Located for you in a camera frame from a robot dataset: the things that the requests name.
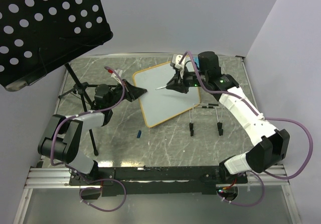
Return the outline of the blue marker cap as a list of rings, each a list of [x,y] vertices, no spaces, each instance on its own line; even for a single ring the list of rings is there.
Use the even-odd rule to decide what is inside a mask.
[[[141,133],[142,133],[141,130],[139,130],[138,133],[137,133],[137,138],[141,137]]]

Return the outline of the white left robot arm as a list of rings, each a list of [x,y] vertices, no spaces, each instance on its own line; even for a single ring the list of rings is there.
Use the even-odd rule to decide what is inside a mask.
[[[131,85],[125,79],[117,85],[100,84],[95,87],[93,106],[90,111],[74,116],[53,115],[38,145],[38,153],[58,165],[81,173],[86,184],[99,179],[98,163],[79,150],[81,135],[109,123],[112,109],[123,100],[133,102],[147,93],[147,89]]]

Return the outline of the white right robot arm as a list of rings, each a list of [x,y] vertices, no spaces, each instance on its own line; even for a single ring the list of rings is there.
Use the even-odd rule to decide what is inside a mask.
[[[230,183],[247,171],[261,173],[285,158],[289,133],[265,119],[234,77],[222,73],[219,58],[213,51],[202,52],[197,58],[176,54],[170,66],[175,73],[166,89],[187,93],[191,87],[201,87],[234,116],[250,138],[253,145],[250,151],[219,164],[219,177],[223,182]]]

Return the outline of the yellow framed whiteboard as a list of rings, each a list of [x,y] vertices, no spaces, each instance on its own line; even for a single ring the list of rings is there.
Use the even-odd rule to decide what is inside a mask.
[[[197,87],[190,88],[187,94],[157,89],[165,86],[174,73],[168,61],[133,74],[134,85],[147,90],[147,93],[139,98],[139,104],[145,125],[149,128],[172,119],[192,109],[194,104],[201,102],[200,91]]]

